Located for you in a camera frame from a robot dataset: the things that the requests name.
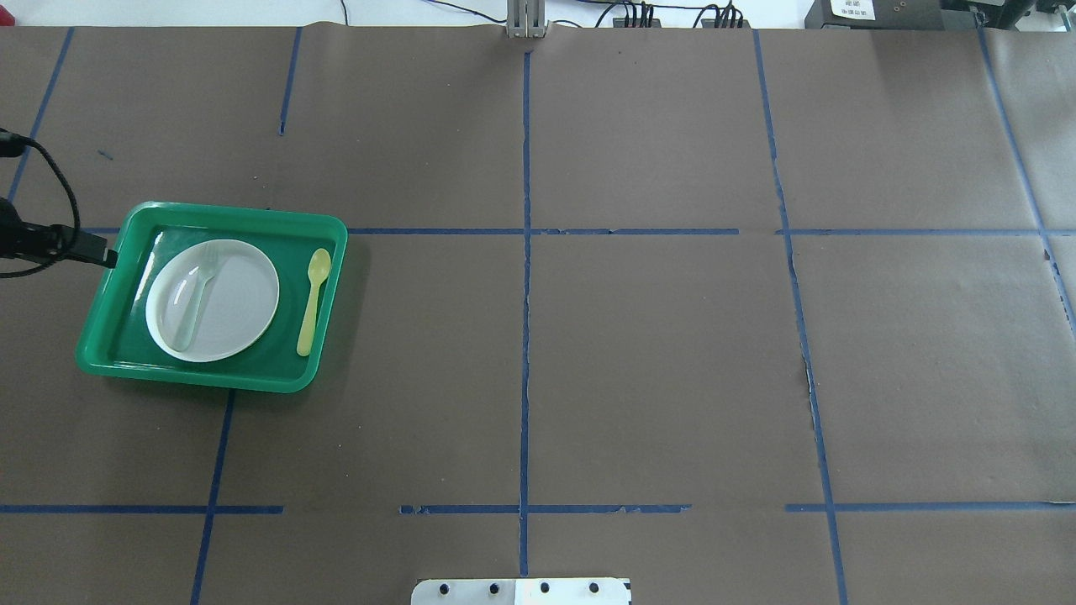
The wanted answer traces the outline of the pale green plastic fork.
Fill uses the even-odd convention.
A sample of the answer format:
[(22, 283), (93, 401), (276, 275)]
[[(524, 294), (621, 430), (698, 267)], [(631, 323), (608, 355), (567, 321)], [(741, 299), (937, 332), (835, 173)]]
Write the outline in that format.
[(176, 333), (174, 334), (174, 340), (172, 342), (172, 348), (176, 351), (183, 352), (189, 348), (193, 342), (193, 335), (195, 334), (198, 321), (203, 313), (203, 298), (208, 284), (215, 279), (220, 273), (220, 242), (216, 240), (209, 241), (206, 247), (201, 250), (201, 257), (195, 267), (192, 268), (189, 276), (192, 277), (192, 295), (189, 295), (188, 302), (185, 307), (183, 318), (176, 325)]

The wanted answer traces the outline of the yellow plastic spoon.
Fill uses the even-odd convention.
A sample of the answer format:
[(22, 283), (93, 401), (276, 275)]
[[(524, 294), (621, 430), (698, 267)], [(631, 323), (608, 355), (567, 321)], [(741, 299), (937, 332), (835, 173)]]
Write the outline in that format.
[(318, 322), (318, 293), (330, 275), (331, 266), (331, 255), (327, 249), (318, 248), (311, 254), (307, 268), (308, 297), (296, 342), (296, 353), (301, 357), (308, 357), (313, 347), (314, 332)]

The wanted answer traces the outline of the black power strip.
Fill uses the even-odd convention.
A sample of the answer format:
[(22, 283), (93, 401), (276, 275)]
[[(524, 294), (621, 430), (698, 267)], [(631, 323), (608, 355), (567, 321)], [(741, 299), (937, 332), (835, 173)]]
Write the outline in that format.
[(656, 15), (656, 5), (649, 3), (619, 3), (623, 15), (611, 17), (611, 26), (615, 29), (657, 29), (662, 27)]

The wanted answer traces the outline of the green plastic tray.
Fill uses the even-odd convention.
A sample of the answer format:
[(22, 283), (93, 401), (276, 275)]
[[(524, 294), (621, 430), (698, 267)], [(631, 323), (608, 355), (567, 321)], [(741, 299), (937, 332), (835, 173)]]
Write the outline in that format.
[[(335, 290), (346, 252), (345, 223), (330, 215), (225, 206), (147, 202), (134, 207), (118, 234), (118, 264), (105, 271), (93, 299), (76, 361), (100, 376), (199, 386), (296, 393), (318, 374)], [(148, 282), (166, 261), (212, 239), (238, 239), (272, 261), (280, 280), (277, 314), (261, 337), (230, 358), (193, 363), (166, 354), (145, 322)], [(324, 248), (332, 266), (318, 293), (318, 322), (308, 357), (296, 342), (308, 297), (311, 254)]]

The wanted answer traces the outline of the white round plate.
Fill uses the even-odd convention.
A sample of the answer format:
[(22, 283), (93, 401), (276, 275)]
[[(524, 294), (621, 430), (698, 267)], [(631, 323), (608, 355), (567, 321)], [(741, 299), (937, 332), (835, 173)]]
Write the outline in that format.
[[(206, 291), (203, 311), (186, 351), (172, 348), (176, 325), (192, 295), (192, 268), (209, 241), (220, 242), (220, 273)], [(151, 340), (169, 356), (193, 363), (230, 358), (269, 329), (280, 298), (277, 267), (257, 247), (212, 239), (187, 247), (150, 279), (145, 322)]]

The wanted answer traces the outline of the aluminium frame post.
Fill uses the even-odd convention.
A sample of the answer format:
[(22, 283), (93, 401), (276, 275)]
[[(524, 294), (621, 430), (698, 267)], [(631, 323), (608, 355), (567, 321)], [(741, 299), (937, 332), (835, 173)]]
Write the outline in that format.
[(509, 39), (546, 38), (549, 29), (546, 0), (508, 0), (504, 27)]

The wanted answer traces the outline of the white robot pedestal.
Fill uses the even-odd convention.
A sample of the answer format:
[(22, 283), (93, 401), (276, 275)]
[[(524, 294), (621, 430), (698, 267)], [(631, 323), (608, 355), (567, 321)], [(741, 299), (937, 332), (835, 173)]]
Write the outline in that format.
[(631, 604), (629, 579), (615, 577), (427, 579), (411, 604)]

